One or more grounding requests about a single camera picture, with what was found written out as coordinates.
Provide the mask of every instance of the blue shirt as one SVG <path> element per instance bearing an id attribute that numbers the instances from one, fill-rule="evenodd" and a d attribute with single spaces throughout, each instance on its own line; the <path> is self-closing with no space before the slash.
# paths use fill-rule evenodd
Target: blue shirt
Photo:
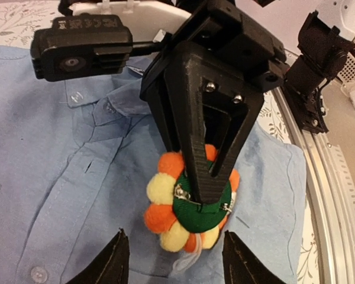
<path id="1" fill-rule="evenodd" d="M 129 65 L 144 69 L 147 59 Z M 130 284 L 224 283 L 222 239 L 184 274 L 144 225 L 146 185 L 165 152 L 141 77 L 49 83 L 28 50 L 0 47 L 0 284 L 66 283 L 121 227 Z M 225 230 L 296 283 L 304 223 L 305 160 L 257 124 L 236 164 L 241 183 Z"/>

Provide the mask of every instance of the floral tablecloth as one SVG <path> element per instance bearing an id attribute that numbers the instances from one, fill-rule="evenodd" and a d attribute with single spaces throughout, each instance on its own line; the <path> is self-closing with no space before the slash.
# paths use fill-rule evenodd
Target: floral tablecloth
<path id="1" fill-rule="evenodd" d="M 59 16 L 58 1 L 37 1 L 0 4 L 0 45 L 29 48 L 35 30 L 51 26 Z M 279 107 L 271 93 L 265 94 L 265 103 L 260 111 L 259 124 L 280 141 L 291 143 Z M 301 257 L 298 266 L 298 283 L 317 284 L 317 243 L 313 233 L 311 210 L 306 202 L 304 233 Z"/>

